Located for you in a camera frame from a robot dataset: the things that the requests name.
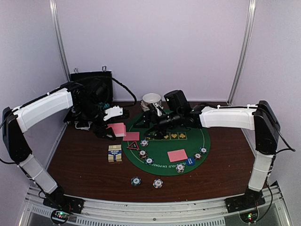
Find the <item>pink card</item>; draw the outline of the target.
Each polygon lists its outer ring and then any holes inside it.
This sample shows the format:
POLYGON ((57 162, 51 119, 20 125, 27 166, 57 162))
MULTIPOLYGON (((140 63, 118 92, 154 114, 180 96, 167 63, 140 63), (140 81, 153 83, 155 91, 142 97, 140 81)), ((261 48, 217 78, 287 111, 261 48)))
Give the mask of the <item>pink card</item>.
POLYGON ((188 158, 186 151, 184 149, 174 150, 167 152, 170 162, 183 161, 188 158))
POLYGON ((140 132, 127 132, 123 137, 123 141, 139 141, 140 132))

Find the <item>light blue chip stack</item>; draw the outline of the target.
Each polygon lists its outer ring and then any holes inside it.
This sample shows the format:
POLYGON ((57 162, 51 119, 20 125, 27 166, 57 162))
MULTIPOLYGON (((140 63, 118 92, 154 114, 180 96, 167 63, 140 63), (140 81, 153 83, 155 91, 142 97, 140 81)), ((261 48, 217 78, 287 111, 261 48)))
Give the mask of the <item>light blue chip stack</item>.
POLYGON ((163 186, 163 181, 161 179, 155 179, 153 181, 153 186, 155 188, 161 188, 163 186))

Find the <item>black red triangle all-in marker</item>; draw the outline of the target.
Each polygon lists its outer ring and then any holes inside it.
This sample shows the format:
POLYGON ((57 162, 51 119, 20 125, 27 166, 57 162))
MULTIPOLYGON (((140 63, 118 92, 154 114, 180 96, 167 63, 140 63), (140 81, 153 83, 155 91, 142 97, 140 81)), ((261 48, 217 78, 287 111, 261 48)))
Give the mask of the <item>black red triangle all-in marker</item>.
POLYGON ((129 150, 140 150, 137 141, 133 141, 131 144, 129 144, 127 149, 129 149, 129 150))

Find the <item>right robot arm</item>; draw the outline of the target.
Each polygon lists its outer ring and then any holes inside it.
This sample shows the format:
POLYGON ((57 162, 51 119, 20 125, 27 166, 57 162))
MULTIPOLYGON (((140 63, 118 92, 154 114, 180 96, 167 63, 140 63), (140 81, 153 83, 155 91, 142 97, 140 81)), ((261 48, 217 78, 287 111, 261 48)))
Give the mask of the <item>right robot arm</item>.
POLYGON ((212 127, 248 129, 255 132, 256 156, 248 187, 241 197, 241 204, 250 208, 258 202, 261 191, 266 185, 268 175, 276 155, 279 139, 283 139, 280 124, 270 105, 260 101, 256 105, 246 106, 210 106, 198 104, 191 107, 187 101, 176 101, 168 98, 170 113, 157 115, 154 104, 136 121, 134 127, 144 128, 145 136, 162 139, 166 131, 172 127, 202 129, 212 127))

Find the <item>brown chips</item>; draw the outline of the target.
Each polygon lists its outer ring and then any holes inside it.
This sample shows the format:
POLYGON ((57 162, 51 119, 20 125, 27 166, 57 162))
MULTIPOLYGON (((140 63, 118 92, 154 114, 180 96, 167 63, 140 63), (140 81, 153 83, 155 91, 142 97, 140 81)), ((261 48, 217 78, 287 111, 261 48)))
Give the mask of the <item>brown chips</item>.
POLYGON ((195 153, 194 154, 194 159, 195 160, 201 160, 202 159, 202 154, 201 153, 195 153))
POLYGON ((148 157, 148 153, 145 150, 140 150, 138 155, 141 159, 146 159, 148 157))

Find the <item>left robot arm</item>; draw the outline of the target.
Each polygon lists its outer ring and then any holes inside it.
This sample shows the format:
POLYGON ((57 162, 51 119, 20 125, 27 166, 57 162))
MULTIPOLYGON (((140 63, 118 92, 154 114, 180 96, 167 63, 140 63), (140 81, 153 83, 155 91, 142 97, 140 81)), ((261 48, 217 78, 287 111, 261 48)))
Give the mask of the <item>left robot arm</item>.
POLYGON ((68 200, 63 188, 49 175, 42 164, 34 157, 24 133, 35 124, 62 110, 74 109, 75 116, 93 124, 93 132, 99 138, 115 140, 116 136, 107 126, 112 118, 128 118, 127 106, 105 107, 103 82, 100 76, 88 76, 69 81, 60 87, 11 109, 2 112, 2 137, 11 164, 17 165, 57 209, 67 206, 68 200))

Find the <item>dark chips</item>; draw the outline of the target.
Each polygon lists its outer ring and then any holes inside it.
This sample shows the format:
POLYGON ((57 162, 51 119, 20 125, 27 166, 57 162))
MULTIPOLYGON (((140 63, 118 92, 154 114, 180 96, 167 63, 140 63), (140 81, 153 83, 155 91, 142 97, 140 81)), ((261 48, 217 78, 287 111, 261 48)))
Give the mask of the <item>dark chips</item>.
POLYGON ((151 158, 151 157, 148 157, 148 158, 145 159, 145 163, 147 165, 152 165, 154 163, 154 159, 151 158))
POLYGON ((202 154, 206 154, 207 153, 207 149, 205 147, 201 147, 199 149, 199 151, 202 153, 202 154))

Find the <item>pink playing card deck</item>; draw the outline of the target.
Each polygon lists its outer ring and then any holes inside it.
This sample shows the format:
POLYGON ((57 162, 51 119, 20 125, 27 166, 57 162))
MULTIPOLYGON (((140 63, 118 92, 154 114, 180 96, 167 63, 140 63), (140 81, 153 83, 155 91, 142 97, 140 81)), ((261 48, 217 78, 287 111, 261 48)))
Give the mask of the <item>pink playing card deck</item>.
POLYGON ((126 135, 126 126, 124 123, 111 123, 108 128, 112 128, 116 137, 124 137, 126 135))

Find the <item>blue round dealer button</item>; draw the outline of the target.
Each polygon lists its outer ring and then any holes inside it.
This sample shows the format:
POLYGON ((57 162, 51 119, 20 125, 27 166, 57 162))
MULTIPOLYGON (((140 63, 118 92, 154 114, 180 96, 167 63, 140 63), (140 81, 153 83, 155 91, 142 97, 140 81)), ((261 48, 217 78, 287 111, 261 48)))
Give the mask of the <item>blue round dealer button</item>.
POLYGON ((190 158, 185 160, 185 163, 188 166, 193 166, 195 164, 195 159, 190 157, 190 158))

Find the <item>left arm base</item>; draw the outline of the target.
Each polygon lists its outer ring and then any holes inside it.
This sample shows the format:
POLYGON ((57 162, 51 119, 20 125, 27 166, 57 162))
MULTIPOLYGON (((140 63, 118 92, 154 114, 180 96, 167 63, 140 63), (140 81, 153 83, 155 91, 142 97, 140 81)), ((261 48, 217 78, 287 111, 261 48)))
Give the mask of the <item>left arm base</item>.
POLYGON ((66 223, 74 214, 80 214, 84 207, 84 200, 81 198, 74 198, 64 196, 63 204, 55 204, 54 201, 45 198, 43 205, 53 208, 50 214, 51 221, 56 225, 66 223))

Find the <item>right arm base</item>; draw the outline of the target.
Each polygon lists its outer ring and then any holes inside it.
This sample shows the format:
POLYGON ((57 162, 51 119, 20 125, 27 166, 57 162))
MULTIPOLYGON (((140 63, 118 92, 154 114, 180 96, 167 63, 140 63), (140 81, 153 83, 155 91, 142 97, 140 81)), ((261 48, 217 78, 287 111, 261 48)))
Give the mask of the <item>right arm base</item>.
POLYGON ((245 195, 225 199, 228 213, 238 212, 240 219, 247 224, 255 223, 259 219, 258 207, 265 203, 263 197, 255 199, 254 197, 246 197, 245 195))

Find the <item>dark blue chip stack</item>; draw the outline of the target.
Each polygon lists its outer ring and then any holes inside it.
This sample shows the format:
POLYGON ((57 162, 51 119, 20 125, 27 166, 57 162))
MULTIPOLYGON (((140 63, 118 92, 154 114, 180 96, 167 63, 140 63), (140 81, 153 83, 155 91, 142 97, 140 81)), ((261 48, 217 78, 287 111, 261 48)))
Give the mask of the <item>dark blue chip stack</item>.
POLYGON ((133 186, 138 186, 141 184, 141 182, 142 182, 142 180, 140 177, 131 178, 131 185, 133 185, 133 186))

